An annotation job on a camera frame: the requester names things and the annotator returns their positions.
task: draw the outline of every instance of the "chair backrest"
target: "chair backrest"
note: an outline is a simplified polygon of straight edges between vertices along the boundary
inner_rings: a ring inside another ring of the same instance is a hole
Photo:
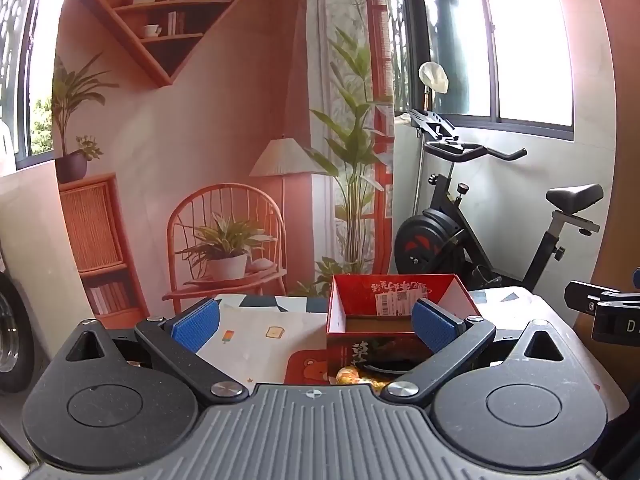
[[[177,289],[178,281],[181,285],[187,280],[195,280],[204,275],[204,262],[192,266],[192,258],[176,253],[198,243],[195,228],[211,227],[213,214],[225,220],[255,221],[274,241],[264,243],[261,248],[254,248],[252,259],[267,258],[278,269],[286,266],[284,222],[273,199],[261,190],[245,184],[215,184],[190,194],[169,216],[166,241],[172,291]]]

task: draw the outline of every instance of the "handlebar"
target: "handlebar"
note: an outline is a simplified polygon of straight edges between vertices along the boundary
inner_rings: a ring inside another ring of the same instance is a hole
[[[513,153],[503,153],[472,142],[457,142],[455,144],[450,142],[425,142],[424,151],[449,162],[468,162],[484,155],[491,155],[500,158],[500,160],[511,162],[527,155],[525,148]]]

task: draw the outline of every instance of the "white plant pot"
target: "white plant pot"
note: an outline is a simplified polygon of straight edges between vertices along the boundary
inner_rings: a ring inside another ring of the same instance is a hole
[[[238,280],[244,277],[246,253],[223,260],[207,260],[205,276],[214,280]]]

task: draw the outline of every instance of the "red box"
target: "red box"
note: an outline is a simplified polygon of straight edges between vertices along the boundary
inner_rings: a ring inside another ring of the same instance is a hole
[[[326,322],[328,375],[335,377],[340,368],[380,357],[430,357],[433,353],[411,328],[411,316],[379,316],[376,309],[376,295],[424,286],[429,300],[460,319],[480,314],[455,274],[334,276]]]

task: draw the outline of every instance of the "lampshade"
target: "lampshade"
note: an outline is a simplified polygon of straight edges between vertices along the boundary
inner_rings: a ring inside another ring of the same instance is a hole
[[[293,173],[326,173],[296,142],[296,139],[272,140],[257,160],[249,176],[275,176]]]

